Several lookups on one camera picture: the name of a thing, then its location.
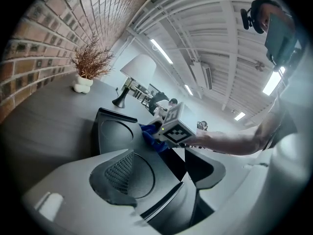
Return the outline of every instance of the white lampshade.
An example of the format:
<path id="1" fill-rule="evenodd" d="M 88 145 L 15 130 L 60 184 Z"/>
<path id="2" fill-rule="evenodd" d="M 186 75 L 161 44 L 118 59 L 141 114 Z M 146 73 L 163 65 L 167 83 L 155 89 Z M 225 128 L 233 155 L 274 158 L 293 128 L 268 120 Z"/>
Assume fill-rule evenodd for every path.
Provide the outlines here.
<path id="1" fill-rule="evenodd" d="M 147 89 L 153 74 L 155 73 L 156 67 L 157 65 L 151 57 L 140 54 L 128 62 L 121 69 L 121 72 Z"/>

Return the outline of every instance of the blue cloth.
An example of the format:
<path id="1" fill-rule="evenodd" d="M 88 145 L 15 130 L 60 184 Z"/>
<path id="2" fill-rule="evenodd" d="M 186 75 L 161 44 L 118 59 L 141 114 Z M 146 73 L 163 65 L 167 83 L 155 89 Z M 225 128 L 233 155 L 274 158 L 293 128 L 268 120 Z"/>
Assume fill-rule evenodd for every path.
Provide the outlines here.
<path id="1" fill-rule="evenodd" d="M 168 149 L 168 144 L 166 142 L 163 141 L 159 143 L 154 139 L 154 137 L 152 137 L 152 135 L 157 132 L 157 128 L 154 124 L 141 125 L 140 127 L 144 140 L 146 143 L 150 144 L 157 153 Z"/>

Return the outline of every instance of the table lamp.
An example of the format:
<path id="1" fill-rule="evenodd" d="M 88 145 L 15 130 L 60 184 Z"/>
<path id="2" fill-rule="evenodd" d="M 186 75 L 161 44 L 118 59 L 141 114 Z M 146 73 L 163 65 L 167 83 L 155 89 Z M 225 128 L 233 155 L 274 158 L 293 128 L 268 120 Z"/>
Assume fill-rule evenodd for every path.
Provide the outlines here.
<path id="1" fill-rule="evenodd" d="M 140 54 L 129 61 L 120 71 L 131 79 L 129 85 L 124 89 L 122 94 L 112 101 L 119 108 L 125 108 L 125 97 L 130 90 L 133 81 L 136 81 L 144 88 L 148 88 L 153 74 L 156 70 L 156 63 L 153 59 L 145 54 Z"/>

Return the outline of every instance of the fluorescent light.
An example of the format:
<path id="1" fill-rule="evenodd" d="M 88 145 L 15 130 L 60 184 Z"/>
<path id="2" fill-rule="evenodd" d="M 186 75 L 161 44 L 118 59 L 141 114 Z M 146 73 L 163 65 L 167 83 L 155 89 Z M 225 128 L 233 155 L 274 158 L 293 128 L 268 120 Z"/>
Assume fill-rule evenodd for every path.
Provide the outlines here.
<path id="1" fill-rule="evenodd" d="M 165 51 L 161 48 L 161 46 L 158 45 L 158 43 L 157 43 L 154 39 L 151 39 L 150 41 L 151 41 L 151 42 L 157 47 L 157 49 L 163 54 L 163 56 L 166 58 L 166 60 L 167 60 L 170 64 L 172 64 L 172 63 L 173 63 L 172 60 L 168 57 L 168 55 L 166 55 Z"/>
<path id="2" fill-rule="evenodd" d="M 187 91 L 189 92 L 189 94 L 190 94 L 191 96 L 193 96 L 191 90 L 189 89 L 189 86 L 185 84 L 185 87 L 186 87 Z"/>
<path id="3" fill-rule="evenodd" d="M 240 119 L 242 119 L 245 116 L 245 114 L 243 112 L 239 113 L 238 116 L 235 117 L 235 120 L 238 121 Z"/>
<path id="4" fill-rule="evenodd" d="M 284 74 L 285 68 L 281 67 L 280 71 L 282 72 L 282 74 Z M 275 90 L 275 88 L 278 85 L 278 83 L 280 82 L 280 80 L 281 80 L 281 77 L 280 77 L 279 73 L 278 72 L 273 72 L 273 74 L 270 77 L 268 83 L 265 85 L 263 93 L 265 93 L 268 96 L 271 95 L 271 93 Z"/>

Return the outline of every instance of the potted plant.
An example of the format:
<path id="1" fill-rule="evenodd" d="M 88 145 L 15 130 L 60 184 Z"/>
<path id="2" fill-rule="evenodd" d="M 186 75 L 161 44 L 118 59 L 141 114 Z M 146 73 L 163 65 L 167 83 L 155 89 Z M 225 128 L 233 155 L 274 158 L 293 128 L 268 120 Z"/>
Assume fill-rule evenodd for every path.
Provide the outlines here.
<path id="1" fill-rule="evenodd" d="M 78 73 L 73 89 L 78 93 L 88 93 L 94 78 L 112 71 L 110 61 L 113 55 L 110 54 L 109 49 L 101 49 L 98 42 L 99 39 L 93 34 L 91 42 L 76 49 L 75 58 L 71 59 Z"/>

